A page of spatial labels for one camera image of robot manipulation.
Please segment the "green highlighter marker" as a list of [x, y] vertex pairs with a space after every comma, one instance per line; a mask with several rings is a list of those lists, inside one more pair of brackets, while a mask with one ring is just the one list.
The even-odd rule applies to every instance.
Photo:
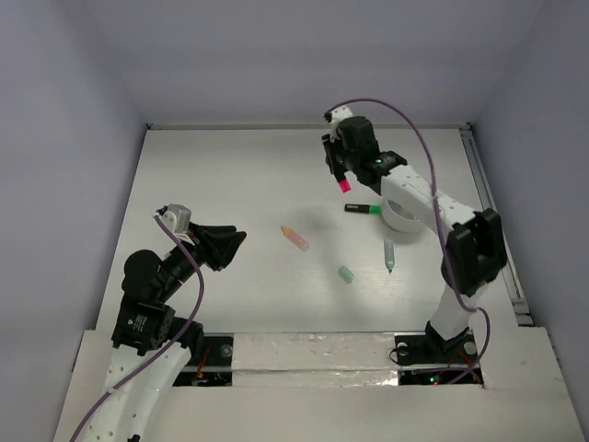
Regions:
[[394, 243], [390, 239], [386, 238], [383, 245], [385, 266], [388, 273], [392, 273], [396, 263]]

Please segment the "black pink highlighter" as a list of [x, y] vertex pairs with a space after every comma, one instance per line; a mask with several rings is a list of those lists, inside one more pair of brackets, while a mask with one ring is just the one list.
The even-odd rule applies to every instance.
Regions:
[[347, 180], [344, 174], [337, 174], [336, 181], [343, 193], [349, 192], [351, 190], [351, 184]]

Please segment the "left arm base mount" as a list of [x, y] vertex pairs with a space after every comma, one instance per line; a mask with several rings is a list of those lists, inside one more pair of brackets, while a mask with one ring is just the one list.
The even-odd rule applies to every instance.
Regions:
[[190, 361], [178, 374], [174, 387], [229, 387], [233, 384], [234, 336], [206, 334], [202, 356]]

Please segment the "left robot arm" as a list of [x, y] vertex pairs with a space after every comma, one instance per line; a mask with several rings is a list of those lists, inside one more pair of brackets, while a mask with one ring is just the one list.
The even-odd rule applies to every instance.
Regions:
[[194, 307], [177, 315], [168, 300], [205, 267], [219, 272], [247, 234], [234, 226], [200, 226], [155, 215], [174, 242], [166, 258], [138, 250], [123, 267], [123, 296], [111, 335], [110, 361], [99, 398], [71, 435], [73, 441], [145, 441], [180, 371], [206, 357]]

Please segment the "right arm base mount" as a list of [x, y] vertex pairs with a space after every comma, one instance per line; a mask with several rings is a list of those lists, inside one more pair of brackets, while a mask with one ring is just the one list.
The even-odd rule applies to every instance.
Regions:
[[469, 332], [454, 347], [439, 351], [429, 346], [425, 334], [401, 334], [395, 337], [389, 360], [398, 367], [401, 386], [438, 386], [447, 384], [483, 385], [478, 349]]

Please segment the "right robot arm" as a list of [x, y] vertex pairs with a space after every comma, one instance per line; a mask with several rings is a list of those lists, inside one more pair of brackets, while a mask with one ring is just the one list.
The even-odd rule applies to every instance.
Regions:
[[372, 123], [347, 107], [324, 116], [329, 133], [322, 144], [330, 174], [343, 192], [352, 173], [385, 201], [407, 210], [437, 235], [443, 260], [445, 291], [425, 327], [423, 349], [435, 361], [452, 355], [468, 330], [483, 289], [507, 263], [502, 221], [491, 208], [476, 211], [438, 191], [394, 151], [383, 151]]

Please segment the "orange highlighter marker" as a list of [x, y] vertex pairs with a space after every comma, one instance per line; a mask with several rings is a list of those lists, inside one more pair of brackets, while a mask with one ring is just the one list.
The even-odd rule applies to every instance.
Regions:
[[301, 251], [307, 251], [309, 248], [308, 242], [302, 238], [298, 233], [289, 227], [281, 226], [283, 236], [294, 244]]

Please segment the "black green highlighter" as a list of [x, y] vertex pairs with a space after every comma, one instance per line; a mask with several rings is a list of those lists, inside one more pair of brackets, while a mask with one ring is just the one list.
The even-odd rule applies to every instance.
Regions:
[[344, 211], [354, 214], [380, 215], [381, 207], [375, 204], [345, 204]]

